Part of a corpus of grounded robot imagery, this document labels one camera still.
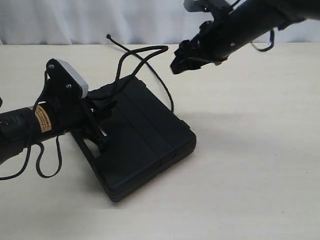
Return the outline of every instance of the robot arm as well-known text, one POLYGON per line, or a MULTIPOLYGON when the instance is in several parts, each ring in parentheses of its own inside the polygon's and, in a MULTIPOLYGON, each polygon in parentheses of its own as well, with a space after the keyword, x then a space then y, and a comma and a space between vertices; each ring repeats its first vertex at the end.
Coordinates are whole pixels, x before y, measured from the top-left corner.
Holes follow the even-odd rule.
POLYGON ((320 20, 319 0, 246 0, 234 9, 235 4, 185 0, 187 11, 211 12, 214 21, 204 22, 193 39, 180 43, 170 65, 173 74, 210 63, 220 65, 231 53, 274 28, 284 30, 307 19, 320 20))

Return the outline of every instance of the black plastic case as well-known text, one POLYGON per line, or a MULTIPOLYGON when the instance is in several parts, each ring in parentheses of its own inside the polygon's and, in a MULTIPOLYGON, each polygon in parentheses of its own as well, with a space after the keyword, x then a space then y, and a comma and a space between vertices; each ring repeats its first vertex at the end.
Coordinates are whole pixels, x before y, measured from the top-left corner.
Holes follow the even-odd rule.
POLYGON ((81 134, 72 132, 113 202, 121 201, 191 154, 197 142, 190 127, 137 78, 130 81, 116 100, 112 117, 101 126, 110 137, 107 151, 94 157, 81 134))

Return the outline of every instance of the orange label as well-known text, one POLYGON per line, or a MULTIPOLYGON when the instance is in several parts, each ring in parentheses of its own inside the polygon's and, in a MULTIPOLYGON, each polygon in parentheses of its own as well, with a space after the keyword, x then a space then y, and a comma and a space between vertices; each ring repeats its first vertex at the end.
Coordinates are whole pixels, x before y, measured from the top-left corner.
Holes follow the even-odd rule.
POLYGON ((41 132, 45 133, 52 130, 52 125, 50 118, 47 114, 47 112, 44 110, 42 106, 37 106, 35 110, 35 116, 38 119, 38 122, 41 127, 41 132))

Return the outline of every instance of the white backdrop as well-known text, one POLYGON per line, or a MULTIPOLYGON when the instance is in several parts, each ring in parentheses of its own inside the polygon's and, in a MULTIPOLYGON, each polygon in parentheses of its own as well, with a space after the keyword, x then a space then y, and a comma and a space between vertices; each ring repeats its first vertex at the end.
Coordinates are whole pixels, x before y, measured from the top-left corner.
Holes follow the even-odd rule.
MULTIPOLYGON (((0 0, 0 44, 176 44, 192 38, 208 13, 184 0, 0 0)), ((256 42, 267 42, 262 36, 256 42)), ((308 20, 277 42, 320 42, 320 22, 308 20)))

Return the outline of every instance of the white table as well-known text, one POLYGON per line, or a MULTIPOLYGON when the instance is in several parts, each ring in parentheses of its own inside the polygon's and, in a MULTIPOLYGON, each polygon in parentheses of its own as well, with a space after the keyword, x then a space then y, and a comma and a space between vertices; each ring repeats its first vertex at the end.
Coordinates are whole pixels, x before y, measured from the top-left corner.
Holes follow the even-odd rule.
MULTIPOLYGON (((172 75, 176 47, 150 63, 197 135, 194 154, 113 204, 71 135, 51 179, 36 173, 35 146, 26 172, 0 182, 1 240, 320 238, 320 44, 246 46, 221 66, 172 75)), ((34 103, 50 58, 69 62, 92 90, 114 80, 122 54, 112 45, 0 46, 1 112, 34 103)), ((130 57, 122 75, 137 63, 130 57)), ((138 76, 169 105, 147 67, 138 76)), ((44 144, 51 173, 55 141, 44 144)), ((18 171, 25 153, 0 175, 18 171)))

